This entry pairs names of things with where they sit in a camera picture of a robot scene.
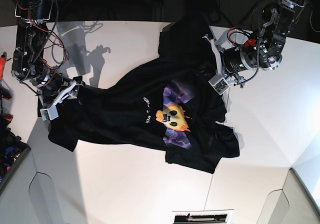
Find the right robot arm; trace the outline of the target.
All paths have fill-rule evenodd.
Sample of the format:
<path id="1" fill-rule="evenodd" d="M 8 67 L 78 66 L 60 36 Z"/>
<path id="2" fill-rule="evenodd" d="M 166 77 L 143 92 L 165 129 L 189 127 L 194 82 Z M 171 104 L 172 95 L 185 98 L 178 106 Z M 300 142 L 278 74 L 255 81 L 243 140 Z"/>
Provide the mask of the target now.
<path id="1" fill-rule="evenodd" d="M 47 27 L 52 8 L 58 6 L 57 0 L 17 0 L 15 8 L 18 25 L 11 73 L 38 96 L 43 108 L 76 99 L 85 85 L 81 78 L 69 79 L 58 72 L 69 58 L 54 28 Z M 62 49 L 60 63 L 49 64 L 44 59 L 49 44 Z"/>

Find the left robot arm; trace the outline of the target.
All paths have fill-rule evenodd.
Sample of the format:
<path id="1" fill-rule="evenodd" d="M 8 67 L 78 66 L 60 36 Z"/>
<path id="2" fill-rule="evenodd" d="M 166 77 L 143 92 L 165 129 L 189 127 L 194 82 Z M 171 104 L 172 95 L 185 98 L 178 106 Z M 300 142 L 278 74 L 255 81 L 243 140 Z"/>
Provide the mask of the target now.
<path id="1" fill-rule="evenodd" d="M 295 7 L 304 8 L 306 0 L 274 0 L 260 9 L 261 0 L 254 4 L 257 28 L 252 32 L 231 27 L 219 39 L 215 35 L 203 36 L 220 59 L 216 62 L 216 74 L 208 81 L 219 94 L 231 86 L 244 87 L 248 82 L 239 73 L 253 70 L 276 69 L 282 61 L 286 38 L 294 26 Z"/>

